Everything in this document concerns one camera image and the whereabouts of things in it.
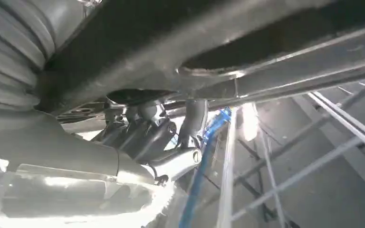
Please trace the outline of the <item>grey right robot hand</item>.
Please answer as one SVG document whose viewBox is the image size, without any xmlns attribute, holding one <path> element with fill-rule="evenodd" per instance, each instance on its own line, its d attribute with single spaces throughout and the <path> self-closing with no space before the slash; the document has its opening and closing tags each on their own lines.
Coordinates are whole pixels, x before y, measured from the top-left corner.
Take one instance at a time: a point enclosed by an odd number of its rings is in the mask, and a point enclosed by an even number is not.
<svg viewBox="0 0 365 228">
<path fill-rule="evenodd" d="M 143 228 L 204 155 L 159 105 L 113 118 L 97 141 L 55 117 L 0 109 L 0 228 Z"/>
</svg>

